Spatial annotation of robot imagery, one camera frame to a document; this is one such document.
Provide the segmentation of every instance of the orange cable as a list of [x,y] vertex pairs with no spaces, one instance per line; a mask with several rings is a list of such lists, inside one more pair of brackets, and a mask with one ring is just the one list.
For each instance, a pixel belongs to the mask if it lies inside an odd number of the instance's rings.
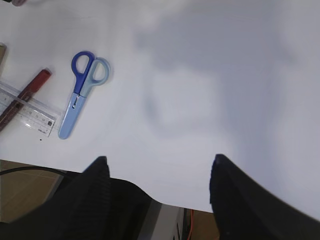
[[189,236],[188,236],[187,240],[191,240],[191,233],[192,233],[193,228],[194,228],[194,211],[191,210],[191,213],[190,213],[190,231],[189,231]]

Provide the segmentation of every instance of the scissors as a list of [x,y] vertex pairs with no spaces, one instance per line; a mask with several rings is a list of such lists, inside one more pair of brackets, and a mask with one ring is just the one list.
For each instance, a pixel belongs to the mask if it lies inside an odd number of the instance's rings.
[[[84,73],[80,73],[77,69],[77,61],[82,56],[89,58]],[[98,64],[102,65],[105,72],[105,76],[101,80],[94,79]],[[61,139],[67,139],[70,136],[91,89],[94,86],[104,84],[110,74],[109,63],[101,57],[96,58],[90,51],[77,53],[72,59],[71,69],[75,75],[75,86],[58,133]]]

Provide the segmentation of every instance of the white table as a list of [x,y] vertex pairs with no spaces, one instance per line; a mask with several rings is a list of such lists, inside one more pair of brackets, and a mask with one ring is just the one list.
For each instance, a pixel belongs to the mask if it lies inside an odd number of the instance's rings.
[[319,12],[318,0],[0,2],[11,86],[22,90],[48,67],[36,99],[63,110],[76,53],[112,65],[69,139],[12,122],[0,159],[81,172],[106,155],[113,178],[211,211],[211,166],[223,153],[320,220]]

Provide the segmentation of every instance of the red pen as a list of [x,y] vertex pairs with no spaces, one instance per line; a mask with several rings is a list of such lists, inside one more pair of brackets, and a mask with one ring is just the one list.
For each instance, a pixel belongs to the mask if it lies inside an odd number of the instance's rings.
[[[50,78],[51,72],[43,69],[39,74],[22,90],[18,98],[28,102],[33,95],[42,87],[42,85]],[[0,132],[8,125],[8,123],[15,117],[24,105],[14,100],[0,115]]]

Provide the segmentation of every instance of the transparent ruler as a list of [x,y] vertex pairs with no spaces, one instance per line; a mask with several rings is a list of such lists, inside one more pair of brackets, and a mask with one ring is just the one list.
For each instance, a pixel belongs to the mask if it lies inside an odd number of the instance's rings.
[[17,98],[18,94],[19,91],[0,81],[0,114],[16,100],[23,104],[23,107],[13,118],[13,121],[18,120],[26,127],[49,137],[62,114],[35,99],[25,102]]

